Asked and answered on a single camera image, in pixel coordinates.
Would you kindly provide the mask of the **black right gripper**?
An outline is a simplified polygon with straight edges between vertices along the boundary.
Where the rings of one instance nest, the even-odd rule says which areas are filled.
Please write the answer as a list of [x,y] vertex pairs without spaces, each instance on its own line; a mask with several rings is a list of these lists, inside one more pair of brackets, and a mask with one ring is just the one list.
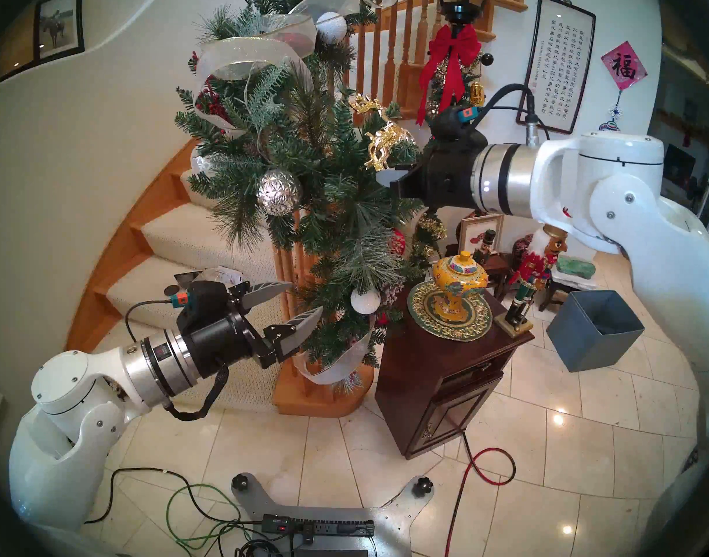
[[423,163],[377,171],[377,182],[392,190],[397,198],[421,199],[431,209],[476,209],[472,172],[476,159],[487,146],[486,137],[452,141],[432,138],[425,147]]

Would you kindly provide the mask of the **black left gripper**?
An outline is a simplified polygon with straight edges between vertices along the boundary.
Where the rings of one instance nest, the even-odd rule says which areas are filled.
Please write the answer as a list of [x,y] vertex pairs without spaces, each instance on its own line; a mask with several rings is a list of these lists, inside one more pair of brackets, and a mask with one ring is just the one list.
[[[231,298],[242,310],[251,310],[292,287],[289,281],[254,285],[243,281],[231,287]],[[299,351],[316,329],[322,313],[323,307],[318,307],[284,324],[270,325],[264,329],[264,337],[235,311],[211,317],[190,317],[185,313],[185,345],[203,379],[244,359],[253,358],[262,369],[267,369]]]

